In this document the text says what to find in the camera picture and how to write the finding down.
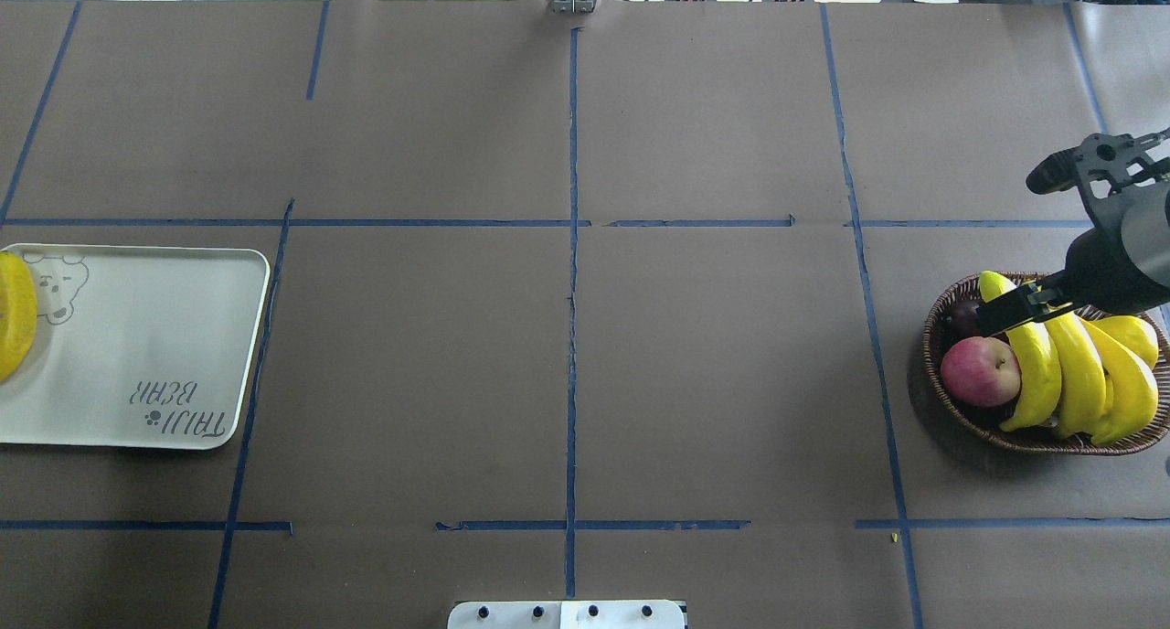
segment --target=yellow banana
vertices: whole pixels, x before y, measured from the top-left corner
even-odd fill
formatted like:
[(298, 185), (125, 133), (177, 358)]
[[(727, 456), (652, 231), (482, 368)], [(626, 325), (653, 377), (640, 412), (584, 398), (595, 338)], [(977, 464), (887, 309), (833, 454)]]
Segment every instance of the yellow banana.
[(18, 254), (0, 251), (0, 380), (25, 361), (36, 337), (33, 274)]
[(1113, 380), (1113, 407), (1108, 408), (1093, 433), (1093, 444), (1103, 447), (1149, 426), (1158, 408), (1158, 383), (1145, 362), (1115, 338), (1082, 320), (1093, 345), (1101, 354), (1104, 371)]
[(1140, 317), (1103, 317), (1093, 324), (1116, 343), (1134, 351), (1145, 366), (1154, 367), (1158, 362), (1158, 334), (1148, 322)]
[[(1057, 405), (1060, 416), (1057, 436), (1068, 438), (1074, 433), (1093, 434), (1104, 413), (1104, 371), (1101, 355), (1094, 348), (1083, 322), (1074, 313), (1054, 317), (1046, 325), (1057, 345), (1064, 383)], [(1114, 380), (1115, 393), (1120, 383), (1120, 380)]]
[[(1012, 291), (1016, 284), (993, 270), (979, 274), (979, 296), (984, 303)], [(1039, 426), (1052, 416), (1060, 400), (1060, 359), (1048, 330), (1041, 324), (1028, 324), (1007, 330), (1007, 343), (1020, 364), (1020, 396), (1016, 400), (1016, 413), (999, 424), (1000, 430), (1011, 433), (1020, 428)]]

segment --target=pink apple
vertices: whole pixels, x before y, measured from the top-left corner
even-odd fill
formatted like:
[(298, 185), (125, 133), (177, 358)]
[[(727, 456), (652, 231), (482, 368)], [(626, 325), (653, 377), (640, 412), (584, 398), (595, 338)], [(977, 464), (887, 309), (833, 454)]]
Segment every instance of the pink apple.
[(943, 355), (943, 387), (964, 403), (994, 408), (1020, 392), (1020, 364), (998, 338), (970, 337)]

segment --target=bear face print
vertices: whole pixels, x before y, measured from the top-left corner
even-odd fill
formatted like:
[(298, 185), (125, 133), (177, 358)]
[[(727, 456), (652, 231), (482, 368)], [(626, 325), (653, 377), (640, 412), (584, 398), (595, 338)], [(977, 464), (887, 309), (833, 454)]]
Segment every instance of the bear face print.
[(84, 257), (44, 257), (41, 254), (25, 254), (33, 274), (33, 288), (36, 289), (36, 307), (39, 317), (44, 317), (50, 325), (61, 325), (73, 317), (74, 300), (77, 292), (89, 282), (89, 267)]

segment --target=white plate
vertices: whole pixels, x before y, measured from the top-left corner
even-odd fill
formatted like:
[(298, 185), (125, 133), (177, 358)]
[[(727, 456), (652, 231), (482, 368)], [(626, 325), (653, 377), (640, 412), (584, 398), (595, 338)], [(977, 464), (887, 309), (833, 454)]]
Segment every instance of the white plate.
[(0, 441), (214, 449), (235, 433), (268, 288), (254, 249), (8, 246), (33, 348), (0, 382)]

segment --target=basket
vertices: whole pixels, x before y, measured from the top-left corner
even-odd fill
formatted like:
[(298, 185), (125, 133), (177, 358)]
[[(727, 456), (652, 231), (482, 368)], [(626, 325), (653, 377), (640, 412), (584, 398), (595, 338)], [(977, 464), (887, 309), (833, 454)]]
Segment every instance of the basket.
[[(1016, 284), (1040, 279), (1045, 276), (1045, 274), (1018, 274), (1018, 271), (1006, 271), (1006, 274), (1000, 275), (1012, 279)], [(1059, 441), (1048, 429), (1044, 428), (1026, 428), (1013, 430), (1013, 433), (999, 430), (997, 427), (1000, 421), (1011, 416), (1014, 401), (1002, 408), (975, 408), (972, 405), (951, 399), (938, 375), (938, 366), (944, 350), (948, 347), (947, 340), (949, 338), (942, 319), (950, 305), (962, 299), (979, 299), (978, 275), (971, 275), (954, 283), (938, 297), (927, 316), (922, 333), (923, 372), (925, 374), (922, 382), (927, 383), (932, 393), (927, 390), (915, 393), (911, 389), (910, 395), (911, 401), (916, 400), (915, 413), (918, 413), (920, 420), (924, 424), (938, 426), (940, 417), (929, 415), (949, 415), (949, 420), (962, 426), (965, 433), (973, 434), (983, 442), (990, 442), (994, 447), (1018, 454), (1129, 455), (1149, 449), (1149, 447), (1157, 444), (1162, 437), (1165, 437), (1166, 433), (1170, 433), (1170, 362), (1168, 362), (1170, 346), (1166, 344), (1165, 334), (1162, 334), (1162, 329), (1158, 329), (1158, 325), (1145, 312), (1138, 312), (1137, 317), (1154, 325), (1158, 337), (1158, 361), (1154, 366), (1154, 379), (1157, 380), (1158, 386), (1158, 408), (1154, 421), (1150, 421), (1150, 424), (1145, 426), (1141, 433), (1120, 438), (1108, 447), (1094, 447), (1081, 434), (1074, 434), (1069, 438)], [(1095, 307), (1078, 309), (1076, 313), (1087, 320), (1109, 316), (1109, 313)], [(932, 434), (936, 438), (940, 437), (937, 430), (932, 430)]]

